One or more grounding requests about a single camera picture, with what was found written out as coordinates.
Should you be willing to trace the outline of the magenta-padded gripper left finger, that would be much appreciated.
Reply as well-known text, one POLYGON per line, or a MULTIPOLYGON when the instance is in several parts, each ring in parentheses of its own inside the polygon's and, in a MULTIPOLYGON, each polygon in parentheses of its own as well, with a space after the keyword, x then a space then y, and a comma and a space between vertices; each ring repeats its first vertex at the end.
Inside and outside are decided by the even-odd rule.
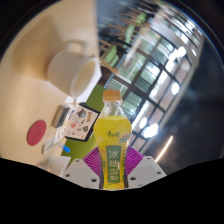
POLYGON ((84 188, 98 189, 101 176, 101 158, 98 148, 94 148, 83 159, 76 158, 62 177, 84 188))

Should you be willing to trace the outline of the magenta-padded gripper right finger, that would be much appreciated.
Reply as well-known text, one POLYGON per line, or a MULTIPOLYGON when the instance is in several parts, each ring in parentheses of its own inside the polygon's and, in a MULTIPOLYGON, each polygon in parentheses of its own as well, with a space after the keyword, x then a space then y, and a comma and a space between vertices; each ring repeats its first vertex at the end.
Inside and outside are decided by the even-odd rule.
POLYGON ((165 172, 151 156, 143 156, 133 147, 128 147, 125 159, 127 188, 143 187, 165 176, 165 172))

